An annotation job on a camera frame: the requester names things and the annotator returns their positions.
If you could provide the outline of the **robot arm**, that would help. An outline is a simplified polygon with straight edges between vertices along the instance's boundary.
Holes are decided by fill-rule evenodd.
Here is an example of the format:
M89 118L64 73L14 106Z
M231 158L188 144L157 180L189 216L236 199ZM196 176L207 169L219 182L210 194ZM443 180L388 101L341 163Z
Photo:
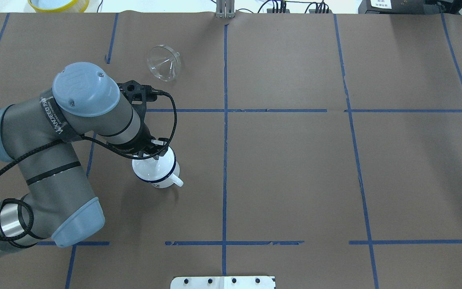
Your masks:
M99 66L66 66L39 96L0 109L0 257L50 239L60 248L98 232L105 216L72 143L86 140L133 160L157 159L172 136L153 137L147 102L173 97Z

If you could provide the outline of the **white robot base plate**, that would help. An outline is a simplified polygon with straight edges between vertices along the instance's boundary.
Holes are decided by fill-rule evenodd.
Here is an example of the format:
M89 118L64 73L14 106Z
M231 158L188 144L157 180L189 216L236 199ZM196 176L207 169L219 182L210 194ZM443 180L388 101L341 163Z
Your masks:
M175 277L171 289L275 289L271 276L193 276Z

